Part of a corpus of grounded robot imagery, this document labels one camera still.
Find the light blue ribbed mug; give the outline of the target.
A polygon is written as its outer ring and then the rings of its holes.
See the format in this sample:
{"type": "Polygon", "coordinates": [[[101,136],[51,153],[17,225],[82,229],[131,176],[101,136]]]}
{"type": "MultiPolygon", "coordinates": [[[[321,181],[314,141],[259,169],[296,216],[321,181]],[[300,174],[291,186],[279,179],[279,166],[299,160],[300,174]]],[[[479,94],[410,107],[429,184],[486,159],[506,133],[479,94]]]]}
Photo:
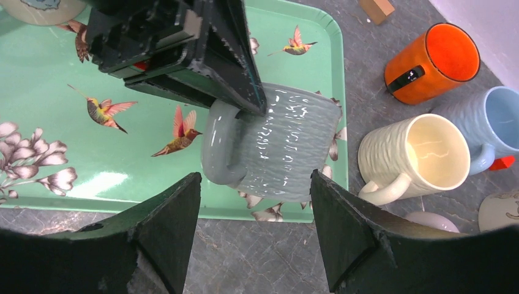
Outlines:
{"type": "Polygon", "coordinates": [[[451,121],[470,152],[469,175],[490,168],[494,160],[518,155],[518,91],[495,86],[471,97],[448,100],[432,113],[451,121]]]}

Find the mauve mug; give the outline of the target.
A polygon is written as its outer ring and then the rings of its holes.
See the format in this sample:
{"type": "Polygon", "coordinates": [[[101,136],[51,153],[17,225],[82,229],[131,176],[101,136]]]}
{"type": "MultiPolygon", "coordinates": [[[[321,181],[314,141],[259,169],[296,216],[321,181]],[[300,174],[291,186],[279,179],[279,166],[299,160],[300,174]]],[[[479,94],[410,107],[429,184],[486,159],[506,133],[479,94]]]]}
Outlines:
{"type": "Polygon", "coordinates": [[[435,213],[415,211],[407,214],[405,216],[405,219],[411,222],[415,222],[417,224],[425,225],[427,227],[445,230],[447,232],[460,232],[457,226],[452,221],[450,221],[448,218],[444,216],[435,213]]]}

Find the orange mug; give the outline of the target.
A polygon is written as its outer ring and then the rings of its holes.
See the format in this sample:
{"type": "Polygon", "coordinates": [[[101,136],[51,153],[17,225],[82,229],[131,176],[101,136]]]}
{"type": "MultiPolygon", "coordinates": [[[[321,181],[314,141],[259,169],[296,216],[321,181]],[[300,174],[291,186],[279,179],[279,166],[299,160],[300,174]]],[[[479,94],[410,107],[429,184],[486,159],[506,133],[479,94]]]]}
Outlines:
{"type": "Polygon", "coordinates": [[[480,66],[469,34],[454,24],[437,23],[386,64],[384,81],[397,100],[417,105],[473,80],[480,66]]]}

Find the blue tan small mug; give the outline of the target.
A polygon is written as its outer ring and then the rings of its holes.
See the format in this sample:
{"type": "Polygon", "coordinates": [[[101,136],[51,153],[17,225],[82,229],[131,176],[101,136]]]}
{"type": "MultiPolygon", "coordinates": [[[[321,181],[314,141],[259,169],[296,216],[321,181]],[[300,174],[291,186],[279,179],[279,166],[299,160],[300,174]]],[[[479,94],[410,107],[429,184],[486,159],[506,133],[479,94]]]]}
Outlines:
{"type": "Polygon", "coordinates": [[[10,16],[30,25],[59,25],[77,17],[86,3],[77,0],[1,0],[10,16]]]}

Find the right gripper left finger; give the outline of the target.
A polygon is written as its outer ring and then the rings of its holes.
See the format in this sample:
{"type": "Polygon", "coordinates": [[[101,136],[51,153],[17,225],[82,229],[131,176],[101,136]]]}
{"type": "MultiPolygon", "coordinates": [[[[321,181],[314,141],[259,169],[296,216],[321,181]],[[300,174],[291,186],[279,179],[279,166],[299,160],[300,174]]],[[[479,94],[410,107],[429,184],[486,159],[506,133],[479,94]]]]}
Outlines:
{"type": "Polygon", "coordinates": [[[1,230],[2,293],[182,293],[201,203],[193,172],[75,232],[1,230]]]}

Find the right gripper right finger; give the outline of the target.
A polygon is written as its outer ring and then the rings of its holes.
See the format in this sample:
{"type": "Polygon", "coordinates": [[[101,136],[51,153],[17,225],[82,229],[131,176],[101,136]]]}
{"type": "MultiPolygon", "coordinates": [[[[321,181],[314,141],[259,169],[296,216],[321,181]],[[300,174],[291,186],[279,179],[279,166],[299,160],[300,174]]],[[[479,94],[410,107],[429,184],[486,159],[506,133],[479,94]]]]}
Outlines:
{"type": "Polygon", "coordinates": [[[477,235],[410,222],[311,175],[332,293],[517,293],[518,226],[477,235]]]}

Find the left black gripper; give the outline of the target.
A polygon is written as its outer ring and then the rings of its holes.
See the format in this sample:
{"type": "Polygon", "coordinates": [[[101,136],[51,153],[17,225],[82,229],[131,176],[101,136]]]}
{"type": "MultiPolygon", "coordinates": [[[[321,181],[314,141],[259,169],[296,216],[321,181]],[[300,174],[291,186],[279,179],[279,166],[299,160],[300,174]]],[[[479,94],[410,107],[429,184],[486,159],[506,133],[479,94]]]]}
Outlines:
{"type": "Polygon", "coordinates": [[[215,99],[258,116],[267,101],[243,1],[86,1],[92,63],[126,88],[209,107],[211,97],[173,78],[188,70],[207,30],[203,68],[215,99]]]}

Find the floral cream mug green inside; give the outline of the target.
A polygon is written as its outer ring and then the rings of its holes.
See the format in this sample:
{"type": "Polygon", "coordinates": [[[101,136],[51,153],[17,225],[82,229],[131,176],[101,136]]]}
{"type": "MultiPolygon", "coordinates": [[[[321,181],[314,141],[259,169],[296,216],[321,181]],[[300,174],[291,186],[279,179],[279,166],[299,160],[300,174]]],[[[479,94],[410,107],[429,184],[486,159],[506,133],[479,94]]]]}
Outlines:
{"type": "Polygon", "coordinates": [[[518,189],[487,196],[479,207],[481,232],[518,225],[518,189]]]}

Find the grey mug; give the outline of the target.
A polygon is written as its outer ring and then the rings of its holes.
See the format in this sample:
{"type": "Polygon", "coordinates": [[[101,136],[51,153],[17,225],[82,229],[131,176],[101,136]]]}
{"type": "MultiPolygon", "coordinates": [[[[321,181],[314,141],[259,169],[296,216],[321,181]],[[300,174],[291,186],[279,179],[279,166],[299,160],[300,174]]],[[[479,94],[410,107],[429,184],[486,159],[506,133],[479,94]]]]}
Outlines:
{"type": "Polygon", "coordinates": [[[322,170],[341,108],[322,95],[265,83],[266,113],[214,102],[201,164],[212,183],[281,202],[307,202],[311,175],[322,170]]]}

